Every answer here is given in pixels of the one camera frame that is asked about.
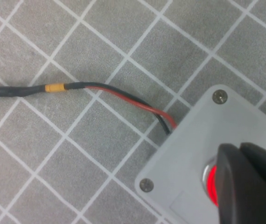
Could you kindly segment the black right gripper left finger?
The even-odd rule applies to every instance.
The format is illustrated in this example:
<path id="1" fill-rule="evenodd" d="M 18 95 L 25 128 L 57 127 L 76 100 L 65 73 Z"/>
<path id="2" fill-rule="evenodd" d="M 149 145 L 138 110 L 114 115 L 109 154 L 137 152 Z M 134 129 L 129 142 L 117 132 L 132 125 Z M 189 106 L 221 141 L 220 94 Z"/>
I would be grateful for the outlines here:
<path id="1" fill-rule="evenodd" d="M 221 224 L 266 224 L 266 182 L 240 147 L 219 146 L 216 192 Z"/>

